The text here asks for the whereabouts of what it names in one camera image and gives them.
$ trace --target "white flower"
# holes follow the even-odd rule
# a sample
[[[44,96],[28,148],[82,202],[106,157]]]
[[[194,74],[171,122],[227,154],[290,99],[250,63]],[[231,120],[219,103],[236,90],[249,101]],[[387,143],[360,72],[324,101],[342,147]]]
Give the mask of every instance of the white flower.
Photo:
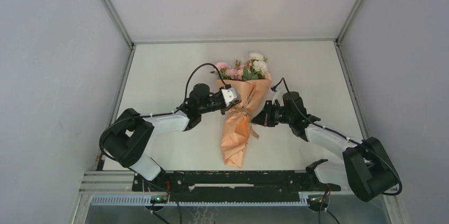
[[[265,57],[261,55],[260,53],[250,53],[249,58],[251,60],[257,60],[257,61],[263,61]]]
[[[254,61],[253,68],[255,71],[260,71],[262,73],[262,75],[268,71],[266,62],[264,62],[264,61]]]

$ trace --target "metal frame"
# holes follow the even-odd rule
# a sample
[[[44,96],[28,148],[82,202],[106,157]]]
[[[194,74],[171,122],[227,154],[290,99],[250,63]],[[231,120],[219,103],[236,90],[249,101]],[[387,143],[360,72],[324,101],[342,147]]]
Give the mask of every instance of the metal frame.
[[[343,38],[345,37],[345,34],[349,28],[349,26],[351,25],[355,15],[357,14],[358,9],[360,8],[360,6],[362,5],[364,0],[355,0],[354,5],[351,8],[351,11],[348,15],[348,17],[345,20],[345,23],[343,24],[342,29],[340,30],[337,39],[335,40],[335,42],[340,45],[340,43],[342,42]]]
[[[107,13],[111,17],[112,21],[115,23],[115,25],[119,29],[119,31],[122,34],[128,47],[131,49],[134,46],[134,44],[132,43],[131,37],[129,36],[129,34],[128,34],[122,20],[120,19],[117,10],[115,9],[114,5],[112,4],[111,0],[101,0],[101,2],[103,3],[103,5],[104,5]]]
[[[136,44],[160,44],[160,43],[209,43],[209,42],[261,42],[261,41],[334,41],[335,49],[337,51],[338,59],[340,61],[340,65],[342,67],[343,75],[345,77],[346,85],[348,87],[349,95],[351,96],[351,100],[354,105],[354,110],[356,112],[357,120],[362,132],[363,137],[368,136],[368,129],[366,127],[365,119],[363,118],[362,111],[360,105],[358,103],[358,98],[356,94],[356,90],[354,89],[354,85],[352,83],[350,72],[346,66],[346,59],[341,50],[340,43],[343,40],[348,28],[351,25],[357,11],[359,10],[361,4],[364,0],[356,0],[354,3],[351,12],[349,13],[346,21],[343,24],[342,29],[339,32],[339,35],[336,39],[266,39],[266,40],[203,40],[203,41],[165,41],[165,42],[138,42],[133,43],[128,32],[126,31],[123,22],[121,21],[115,7],[113,6],[111,0],[101,0],[104,4],[108,14],[110,15],[113,22],[118,27],[121,32],[125,42],[130,48],[130,52],[128,55],[127,62],[125,63],[124,70],[122,73],[122,79],[120,81],[117,94],[114,100],[114,106],[111,110],[110,117],[108,122],[111,123],[115,120],[121,98],[123,95],[123,91],[126,85],[126,81],[128,78],[128,74],[131,68],[132,59],[134,56],[134,52],[136,49]],[[72,217],[70,219],[70,223],[85,223],[87,218],[87,213],[90,205],[143,205],[148,204],[148,200],[146,196],[149,194],[145,194],[144,192],[132,192],[132,183],[134,179],[134,172],[132,171],[91,171],[86,172],[84,175],[84,179],[81,183],[79,194],[75,202],[75,207],[72,213]],[[334,194],[352,194],[352,192],[333,192]],[[152,196],[162,195],[164,193],[152,193]],[[293,203],[269,203],[269,204],[235,204],[236,206],[247,206],[247,205],[307,205],[305,204],[305,199],[310,195],[321,195],[322,192],[299,192],[299,202]],[[384,202],[387,206],[388,215],[392,223],[408,223],[405,210],[401,203],[400,197],[391,197],[384,196]],[[199,206],[202,203],[183,203],[180,202],[181,205],[195,205]],[[234,205],[233,203],[220,203],[216,206],[230,206]]]

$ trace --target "pink flower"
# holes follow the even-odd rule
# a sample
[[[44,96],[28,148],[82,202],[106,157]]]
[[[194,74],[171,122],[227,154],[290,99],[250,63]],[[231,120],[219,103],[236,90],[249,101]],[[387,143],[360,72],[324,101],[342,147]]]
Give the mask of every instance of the pink flower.
[[[238,78],[243,77],[243,68],[244,68],[244,65],[240,66],[240,69],[237,71]]]
[[[231,76],[231,77],[236,77],[238,75],[238,72],[236,69],[227,69],[226,75]]]
[[[215,64],[215,66],[218,68],[218,70],[229,68],[229,65],[224,61]]]

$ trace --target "robotic arm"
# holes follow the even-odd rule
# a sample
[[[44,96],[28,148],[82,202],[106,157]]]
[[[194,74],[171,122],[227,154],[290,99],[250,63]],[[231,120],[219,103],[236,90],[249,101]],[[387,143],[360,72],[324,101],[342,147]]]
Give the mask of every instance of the robotic arm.
[[[318,117],[307,114],[298,92],[284,94],[283,101],[284,106],[278,100],[266,101],[252,123],[266,127],[286,123],[295,136],[326,148],[344,161],[340,164],[321,159],[309,165],[306,171],[314,172],[319,182],[349,186],[365,202],[400,183],[378,139],[345,138],[337,131],[326,128]]]
[[[151,136],[170,131],[188,131],[201,122],[201,115],[227,110],[240,103],[240,97],[230,85],[211,94],[206,84],[196,84],[186,102],[173,113],[142,116],[126,109],[100,138],[100,149],[107,150],[123,167],[152,181],[161,167],[143,151]]]
[[[101,135],[100,149],[123,167],[153,181],[163,169],[144,153],[151,136],[191,130],[201,122],[202,114],[218,110],[225,114],[240,101],[238,93],[230,85],[210,93],[208,85],[196,84],[184,103],[172,113],[140,115],[134,109],[126,109],[117,122]],[[349,139],[326,128],[320,124],[319,118],[307,114],[298,92],[284,94],[283,101],[284,106],[277,100],[267,101],[252,123],[266,127],[286,123],[295,136],[326,148],[344,161],[341,164],[321,159],[309,165],[306,172],[314,174],[321,183],[349,186],[365,202],[381,193],[400,193],[399,176],[379,140],[373,137],[366,140]],[[397,193],[385,193],[398,183]]]

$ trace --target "black motor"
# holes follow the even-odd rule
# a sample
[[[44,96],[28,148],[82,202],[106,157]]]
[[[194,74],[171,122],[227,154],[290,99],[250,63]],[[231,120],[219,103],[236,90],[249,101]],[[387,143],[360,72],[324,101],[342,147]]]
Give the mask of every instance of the black motor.
[[[288,123],[295,136],[307,140],[305,128],[315,121],[320,121],[318,117],[307,114],[307,110],[302,103],[302,98],[298,92],[289,92],[282,96],[284,106],[278,100],[266,101],[262,111],[256,115],[251,123],[265,127],[274,127],[279,123]]]

